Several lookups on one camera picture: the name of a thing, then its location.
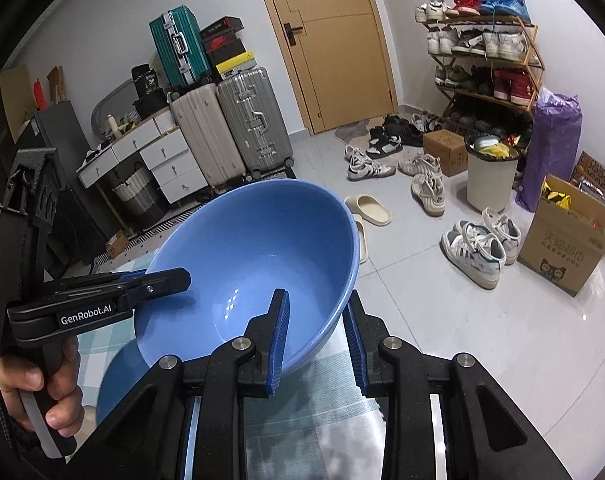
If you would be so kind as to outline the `blue bowl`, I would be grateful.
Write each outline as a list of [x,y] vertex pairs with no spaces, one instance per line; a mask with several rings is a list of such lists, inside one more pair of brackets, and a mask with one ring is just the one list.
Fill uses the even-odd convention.
[[352,214],[326,188],[296,179],[237,188],[199,208],[155,252],[148,272],[182,268],[191,285],[135,313],[140,355],[147,365],[166,354],[208,356],[243,335],[284,289],[290,314],[283,372],[292,374],[331,338],[359,259]]
[[96,422],[100,424],[145,375],[147,365],[135,339],[125,344],[112,359],[98,390]]

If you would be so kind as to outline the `small cardboard box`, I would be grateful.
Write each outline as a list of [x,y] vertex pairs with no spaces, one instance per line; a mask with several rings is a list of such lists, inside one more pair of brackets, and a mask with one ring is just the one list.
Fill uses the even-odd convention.
[[129,240],[124,231],[118,231],[107,240],[106,254],[110,259],[115,259],[122,254],[128,247]]

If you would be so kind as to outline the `woven laundry basket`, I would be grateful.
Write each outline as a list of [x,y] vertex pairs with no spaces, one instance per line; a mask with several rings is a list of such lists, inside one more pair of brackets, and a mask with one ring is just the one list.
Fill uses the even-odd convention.
[[158,191],[152,173],[144,166],[116,185],[114,192],[124,203],[136,229],[150,228],[167,212],[166,200]]

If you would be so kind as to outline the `teal checked tablecloth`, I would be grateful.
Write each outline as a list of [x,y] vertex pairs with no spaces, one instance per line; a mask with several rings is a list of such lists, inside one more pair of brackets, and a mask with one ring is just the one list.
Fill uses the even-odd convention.
[[[97,426],[98,390],[116,353],[134,339],[119,322],[79,338],[84,442]],[[252,479],[377,479],[385,423],[355,384],[345,330],[337,326],[315,358],[282,378],[271,400],[245,403],[247,474]]]

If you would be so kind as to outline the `white drawer desk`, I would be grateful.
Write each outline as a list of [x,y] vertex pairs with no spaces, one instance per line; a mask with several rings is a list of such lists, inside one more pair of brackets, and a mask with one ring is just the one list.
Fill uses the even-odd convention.
[[170,204],[208,186],[169,107],[146,118],[99,151],[80,166],[77,174],[84,187],[90,188],[119,166],[139,160]]

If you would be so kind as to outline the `white sneaker pair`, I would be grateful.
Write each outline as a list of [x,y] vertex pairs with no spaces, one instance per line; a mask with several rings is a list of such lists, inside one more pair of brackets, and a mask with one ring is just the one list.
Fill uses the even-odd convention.
[[513,219],[492,208],[482,220],[459,220],[441,236],[440,247],[453,266],[483,289],[495,289],[505,266],[516,262],[523,234]]

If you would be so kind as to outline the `beige suitcase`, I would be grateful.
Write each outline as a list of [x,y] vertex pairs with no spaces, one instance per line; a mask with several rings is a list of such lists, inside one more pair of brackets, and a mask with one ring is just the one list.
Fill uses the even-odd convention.
[[246,167],[217,98],[217,86],[205,84],[170,104],[196,162],[211,188],[243,181]]

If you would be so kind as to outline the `silver suitcase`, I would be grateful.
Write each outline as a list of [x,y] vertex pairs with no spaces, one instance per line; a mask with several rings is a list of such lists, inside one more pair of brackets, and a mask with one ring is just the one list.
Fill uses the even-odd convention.
[[217,98],[243,162],[255,179],[293,167],[293,147],[268,71],[244,70],[217,86]]

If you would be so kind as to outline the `printed cardboard box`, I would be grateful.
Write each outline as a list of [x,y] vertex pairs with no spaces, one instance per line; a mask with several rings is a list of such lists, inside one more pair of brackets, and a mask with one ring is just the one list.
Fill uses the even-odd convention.
[[605,204],[545,177],[518,261],[574,297],[605,255]]

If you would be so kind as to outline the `beige slipper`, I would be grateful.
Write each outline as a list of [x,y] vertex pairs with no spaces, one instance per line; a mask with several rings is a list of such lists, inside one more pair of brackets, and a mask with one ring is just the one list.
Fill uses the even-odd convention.
[[345,206],[353,214],[358,214],[363,220],[374,226],[388,226],[392,221],[390,211],[372,195],[351,195],[345,199]]

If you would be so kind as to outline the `teal suitcase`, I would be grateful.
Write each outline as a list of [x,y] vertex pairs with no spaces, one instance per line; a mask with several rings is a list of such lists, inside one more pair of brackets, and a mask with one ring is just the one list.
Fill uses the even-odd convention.
[[193,12],[187,6],[162,13],[150,22],[162,68],[174,88],[210,84],[214,73]]

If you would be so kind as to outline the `yellow black shoebox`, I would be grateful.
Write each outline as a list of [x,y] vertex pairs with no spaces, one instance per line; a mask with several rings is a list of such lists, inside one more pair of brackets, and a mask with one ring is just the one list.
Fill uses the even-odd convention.
[[218,64],[216,69],[222,79],[228,79],[245,70],[252,70],[256,65],[252,51],[245,51]]

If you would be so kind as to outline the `white trash bin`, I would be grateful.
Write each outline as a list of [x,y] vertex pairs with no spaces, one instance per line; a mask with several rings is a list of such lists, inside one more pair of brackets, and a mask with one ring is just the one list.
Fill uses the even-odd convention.
[[493,134],[472,134],[465,139],[467,202],[483,211],[502,211],[509,202],[520,151]]

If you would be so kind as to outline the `brown cardboard box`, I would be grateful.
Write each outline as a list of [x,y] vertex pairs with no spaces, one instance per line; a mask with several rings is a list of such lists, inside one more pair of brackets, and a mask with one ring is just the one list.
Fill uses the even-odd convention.
[[453,177],[467,170],[465,141],[459,134],[445,129],[425,133],[423,148],[425,153],[440,160],[440,167],[445,176]]

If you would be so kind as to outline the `purple bag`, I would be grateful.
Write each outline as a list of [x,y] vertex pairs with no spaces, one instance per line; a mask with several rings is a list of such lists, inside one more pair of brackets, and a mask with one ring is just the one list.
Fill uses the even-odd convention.
[[526,156],[517,204],[537,209],[543,181],[548,174],[567,180],[577,157],[582,110],[577,96],[540,89],[533,110],[531,141]]

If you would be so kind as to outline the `wooden door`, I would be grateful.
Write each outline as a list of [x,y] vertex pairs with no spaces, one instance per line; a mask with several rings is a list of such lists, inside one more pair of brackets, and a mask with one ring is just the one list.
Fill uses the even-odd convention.
[[264,0],[303,124],[320,133],[398,110],[375,0]]

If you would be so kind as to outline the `wooden shoe rack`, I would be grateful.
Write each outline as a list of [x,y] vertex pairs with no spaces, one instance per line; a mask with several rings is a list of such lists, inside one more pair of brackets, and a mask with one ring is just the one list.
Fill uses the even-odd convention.
[[545,64],[526,0],[427,0],[415,21],[447,99],[443,124],[464,136],[527,136]]

